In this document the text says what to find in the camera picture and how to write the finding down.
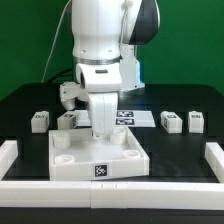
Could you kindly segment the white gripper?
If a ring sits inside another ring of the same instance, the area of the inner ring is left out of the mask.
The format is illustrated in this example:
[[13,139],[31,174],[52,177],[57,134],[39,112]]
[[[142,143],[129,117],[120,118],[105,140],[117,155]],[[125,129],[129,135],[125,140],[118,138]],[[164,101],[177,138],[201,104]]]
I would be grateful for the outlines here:
[[118,92],[122,87],[119,64],[76,65],[78,83],[60,86],[60,100],[66,110],[75,108],[75,99],[84,101],[95,135],[109,135],[115,128]]

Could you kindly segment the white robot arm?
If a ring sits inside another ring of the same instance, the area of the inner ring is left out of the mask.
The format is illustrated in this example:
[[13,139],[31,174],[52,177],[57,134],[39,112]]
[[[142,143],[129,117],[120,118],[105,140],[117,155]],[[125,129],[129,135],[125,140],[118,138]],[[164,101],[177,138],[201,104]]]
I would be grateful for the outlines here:
[[61,103],[75,108],[87,104],[93,133],[113,132],[119,96],[142,89],[134,48],[158,33],[160,12],[156,0],[72,0],[73,82],[60,86]]

